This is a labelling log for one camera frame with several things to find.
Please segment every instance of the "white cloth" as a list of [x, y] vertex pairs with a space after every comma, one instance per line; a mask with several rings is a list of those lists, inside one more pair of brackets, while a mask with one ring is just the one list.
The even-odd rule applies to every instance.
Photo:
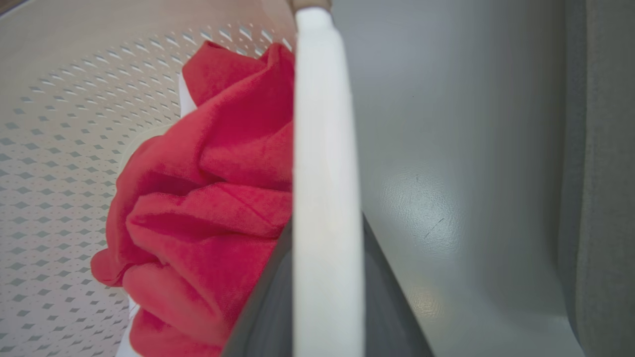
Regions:
[[[187, 85], [185, 84], [185, 79], [183, 78], [183, 75], [181, 75], [181, 73], [178, 74], [178, 99], [181, 106], [181, 118], [185, 117], [186, 115], [190, 114], [196, 109], [196, 104], [194, 103], [192, 96], [190, 95], [190, 92], [187, 89]], [[137, 136], [134, 140], [132, 140], [132, 142], [126, 148], [124, 152], [122, 160], [119, 164], [119, 171], [121, 171], [124, 168], [124, 166], [126, 166], [128, 159], [130, 159], [130, 156], [132, 156], [133, 152], [135, 152], [135, 150], [144, 141], [148, 140], [151, 137], [162, 135], [168, 130], [168, 128], [170, 128], [169, 125], [160, 126], [159, 128], [153, 128], [139, 134], [139, 136]], [[119, 344], [119, 349], [117, 350], [117, 354], [115, 355], [115, 357], [141, 357], [141, 355], [135, 352], [135, 350], [130, 345], [130, 329], [132, 328], [132, 320], [135, 318], [135, 315], [137, 315], [137, 312], [139, 312], [140, 308], [141, 307], [139, 306], [139, 304], [137, 304], [137, 302], [135, 302], [130, 297], [130, 295], [128, 295], [129, 322], [128, 322], [128, 326], [126, 327], [126, 330], [123, 332], [123, 336], [121, 336], [121, 343]]]

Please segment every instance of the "gray floor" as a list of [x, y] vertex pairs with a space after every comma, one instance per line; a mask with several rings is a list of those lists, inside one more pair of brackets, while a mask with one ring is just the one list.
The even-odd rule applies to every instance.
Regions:
[[438, 357], [582, 356], [555, 271], [563, 6], [335, 4], [364, 211]]

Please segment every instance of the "perforated basket wall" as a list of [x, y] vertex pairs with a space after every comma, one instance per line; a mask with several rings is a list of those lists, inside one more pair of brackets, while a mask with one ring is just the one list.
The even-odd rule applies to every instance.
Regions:
[[127, 146], [179, 120], [205, 39], [291, 48], [284, 0], [35, 0], [0, 18], [0, 355], [114, 356], [128, 324], [90, 259]]

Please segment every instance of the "red fabric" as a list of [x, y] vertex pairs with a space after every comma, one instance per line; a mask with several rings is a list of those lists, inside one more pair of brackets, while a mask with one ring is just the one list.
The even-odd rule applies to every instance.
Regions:
[[198, 106], [117, 179], [93, 275], [141, 305], [145, 357], [218, 356], [291, 216], [293, 55], [205, 43], [183, 68]]

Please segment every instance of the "red cloth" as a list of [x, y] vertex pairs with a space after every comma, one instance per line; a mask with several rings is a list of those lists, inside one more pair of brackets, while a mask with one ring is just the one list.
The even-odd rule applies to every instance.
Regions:
[[198, 106], [117, 179], [95, 278], [141, 305], [142, 356], [218, 356], [291, 217], [293, 55], [213, 43], [183, 75]]

